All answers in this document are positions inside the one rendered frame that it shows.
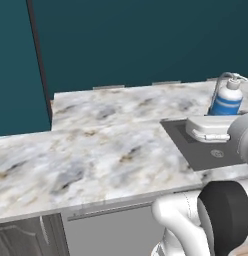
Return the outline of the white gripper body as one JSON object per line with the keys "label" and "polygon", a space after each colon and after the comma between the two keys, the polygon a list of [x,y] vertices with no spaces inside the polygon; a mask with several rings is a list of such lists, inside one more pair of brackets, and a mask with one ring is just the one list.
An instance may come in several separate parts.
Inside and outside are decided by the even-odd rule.
{"label": "white gripper body", "polygon": [[185,130],[198,142],[226,143],[230,140],[228,129],[236,119],[236,115],[192,116],[186,120]]}

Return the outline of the teal tall cabinet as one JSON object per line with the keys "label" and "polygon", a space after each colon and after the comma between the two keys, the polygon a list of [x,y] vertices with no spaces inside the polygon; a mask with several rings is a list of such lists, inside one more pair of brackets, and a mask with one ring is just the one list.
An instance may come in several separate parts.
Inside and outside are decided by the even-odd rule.
{"label": "teal tall cabinet", "polygon": [[51,129],[31,0],[0,0],[0,136]]}

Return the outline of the grey dishwasher front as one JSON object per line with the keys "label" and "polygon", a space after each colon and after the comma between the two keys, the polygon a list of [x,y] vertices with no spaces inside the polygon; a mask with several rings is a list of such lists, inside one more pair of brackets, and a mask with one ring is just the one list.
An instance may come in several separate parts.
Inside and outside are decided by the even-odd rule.
{"label": "grey dishwasher front", "polygon": [[62,213],[70,256],[150,256],[164,228],[151,207],[124,211]]}

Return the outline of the grey cupboard door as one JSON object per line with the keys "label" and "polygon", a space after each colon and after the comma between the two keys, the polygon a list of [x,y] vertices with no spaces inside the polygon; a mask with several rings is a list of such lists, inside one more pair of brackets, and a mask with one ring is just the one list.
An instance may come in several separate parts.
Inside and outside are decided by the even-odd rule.
{"label": "grey cupboard door", "polygon": [[0,256],[70,256],[61,214],[43,216],[49,245],[39,217],[0,223]]}

